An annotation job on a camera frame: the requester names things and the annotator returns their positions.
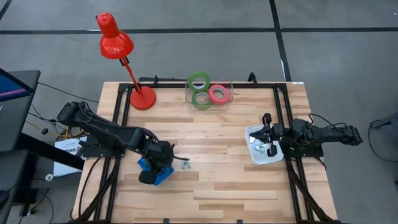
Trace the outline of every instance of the green tape roll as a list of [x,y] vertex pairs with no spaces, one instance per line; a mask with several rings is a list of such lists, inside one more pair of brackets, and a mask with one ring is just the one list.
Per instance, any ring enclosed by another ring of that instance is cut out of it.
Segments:
[[[203,102],[203,103],[202,102],[201,103],[197,102],[197,98],[199,96],[206,96],[208,98],[208,101],[207,102]],[[198,108],[199,110],[205,110],[205,109],[208,109],[209,107],[211,107],[213,102],[210,100],[208,93],[206,93],[206,92],[201,92],[201,93],[194,92],[193,95],[192,95],[192,104],[194,105],[194,107]]]
[[[200,86],[194,85],[193,82],[197,78],[205,79],[205,83]],[[210,86],[210,77],[207,75],[206,72],[195,72],[194,74],[189,76],[188,86],[192,91],[197,92],[197,93],[207,91],[207,89],[209,89],[209,86]]]

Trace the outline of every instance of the tape roll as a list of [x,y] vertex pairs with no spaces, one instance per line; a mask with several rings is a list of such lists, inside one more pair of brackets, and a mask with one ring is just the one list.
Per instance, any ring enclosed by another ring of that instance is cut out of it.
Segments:
[[[195,79],[198,79],[198,78],[204,79],[205,83],[200,86],[194,85],[193,82],[195,81]],[[207,91],[207,89],[209,89],[209,86],[210,86],[210,77],[207,75],[206,72],[195,72],[194,74],[189,76],[188,86],[194,92]]]
[[[223,97],[217,98],[214,95],[215,91],[220,91],[223,94]],[[212,85],[209,89],[209,98],[214,104],[217,105],[225,104],[229,100],[229,91],[222,85]]]
[[199,96],[206,96],[207,98],[209,98],[209,94],[207,94],[206,92],[195,92],[192,95],[192,104],[194,105],[194,107],[198,108],[199,110],[205,110],[208,109],[209,107],[211,107],[211,105],[213,104],[213,102],[211,100],[208,100],[207,102],[198,102],[198,97]]

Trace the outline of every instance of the blue block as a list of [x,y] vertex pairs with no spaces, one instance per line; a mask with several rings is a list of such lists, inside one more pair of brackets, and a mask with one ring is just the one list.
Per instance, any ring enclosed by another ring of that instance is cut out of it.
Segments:
[[[139,159],[138,160],[138,165],[141,167],[142,170],[144,171],[150,171],[151,166],[147,162],[146,159]],[[162,183],[165,179],[167,179],[172,173],[174,172],[173,167],[169,168],[162,168],[162,171],[158,174],[156,174],[156,180],[155,180],[155,186],[158,186],[160,183]]]

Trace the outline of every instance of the pink tape roll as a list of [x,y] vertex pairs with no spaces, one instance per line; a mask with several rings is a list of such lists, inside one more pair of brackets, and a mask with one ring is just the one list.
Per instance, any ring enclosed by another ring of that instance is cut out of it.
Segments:
[[[214,91],[220,91],[223,94],[223,98],[217,98],[214,95]],[[210,100],[217,105],[225,104],[229,100],[229,91],[222,85],[212,85],[209,89]]]

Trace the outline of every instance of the red desk lamp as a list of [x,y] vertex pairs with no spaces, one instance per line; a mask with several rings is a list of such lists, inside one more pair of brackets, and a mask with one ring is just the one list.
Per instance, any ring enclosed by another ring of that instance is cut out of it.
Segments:
[[118,29],[118,25],[116,25],[116,21],[110,13],[102,12],[96,18],[103,35],[99,43],[101,54],[108,59],[119,59],[134,82],[136,88],[131,93],[130,103],[138,110],[151,108],[156,102],[156,94],[150,87],[140,86],[137,83],[127,59],[127,55],[134,48],[132,40],[127,34]]

